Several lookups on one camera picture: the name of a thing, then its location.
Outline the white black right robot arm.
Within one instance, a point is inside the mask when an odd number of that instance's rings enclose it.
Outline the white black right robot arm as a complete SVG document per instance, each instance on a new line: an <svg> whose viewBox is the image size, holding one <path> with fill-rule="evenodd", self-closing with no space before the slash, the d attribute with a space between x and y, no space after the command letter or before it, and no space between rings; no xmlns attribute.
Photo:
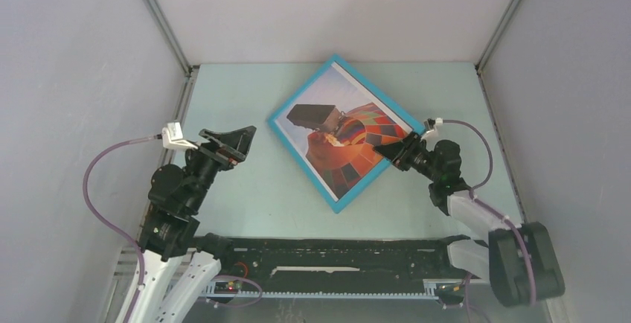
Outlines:
<svg viewBox="0 0 631 323"><path fill-rule="evenodd" d="M461 175L461 149L450 140L432 150L421 135L374 148L401 171L415 170L429 181L429 198L445 215L463 223L482 241L456 240L436 252L436 273L451 277L460 269L490 284L505 307L526 306L565 294L563 277L548 229L539 222L515 223L481 200Z"/></svg>

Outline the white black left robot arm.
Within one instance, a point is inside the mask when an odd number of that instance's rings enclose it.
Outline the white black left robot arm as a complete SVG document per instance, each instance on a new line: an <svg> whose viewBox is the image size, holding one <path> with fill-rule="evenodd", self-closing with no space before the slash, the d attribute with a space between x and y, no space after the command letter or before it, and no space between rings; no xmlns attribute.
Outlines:
<svg viewBox="0 0 631 323"><path fill-rule="evenodd" d="M117 322L182 322L212 278L234 269L232 242L216 234L196 237L196 215L218 173L246 160L256 127L183 136L180 123L157 136L168 150L182 151L185 164L166 164L153 174L149 208L136 250L138 263Z"/></svg>

